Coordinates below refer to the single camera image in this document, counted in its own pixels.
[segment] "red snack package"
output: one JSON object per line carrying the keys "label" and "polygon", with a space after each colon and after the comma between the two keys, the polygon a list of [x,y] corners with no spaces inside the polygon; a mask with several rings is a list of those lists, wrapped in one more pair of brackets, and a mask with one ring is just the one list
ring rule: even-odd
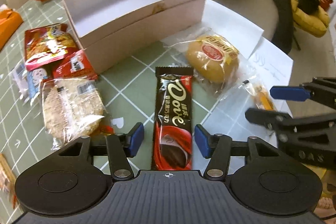
{"label": "red snack package", "polygon": [[64,23],[58,23],[25,32],[28,71],[64,59],[78,50],[75,41],[66,32],[67,27]]}
{"label": "red snack package", "polygon": [[190,170],[191,67],[157,67],[152,168]]}
{"label": "red snack package", "polygon": [[52,74],[54,78],[74,78],[78,76],[86,76],[89,80],[97,80],[98,78],[83,50],[74,52],[62,60],[53,69]]}

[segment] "pink box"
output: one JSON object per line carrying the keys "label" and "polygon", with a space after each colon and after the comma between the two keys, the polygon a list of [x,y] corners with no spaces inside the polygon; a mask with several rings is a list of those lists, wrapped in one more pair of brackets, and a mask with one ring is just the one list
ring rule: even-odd
{"label": "pink box", "polygon": [[102,73],[201,21],[205,0],[62,0],[79,47]]}

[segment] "chocolate bar wrapper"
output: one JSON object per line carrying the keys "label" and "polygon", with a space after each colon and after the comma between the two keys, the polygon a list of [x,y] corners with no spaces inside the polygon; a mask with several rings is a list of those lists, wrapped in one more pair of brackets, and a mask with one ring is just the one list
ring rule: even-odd
{"label": "chocolate bar wrapper", "polygon": [[190,170],[191,67],[157,67],[152,169]]}

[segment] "floor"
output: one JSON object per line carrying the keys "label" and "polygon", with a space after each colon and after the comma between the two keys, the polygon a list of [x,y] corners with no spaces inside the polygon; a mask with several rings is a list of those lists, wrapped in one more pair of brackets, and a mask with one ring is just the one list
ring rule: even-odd
{"label": "floor", "polygon": [[[329,31],[321,38],[297,30],[294,33],[301,51],[293,45],[289,56],[294,60],[290,85],[311,82],[313,77],[336,77],[335,57]],[[329,107],[307,100],[306,102],[288,102],[294,117],[312,116],[336,112]]]}

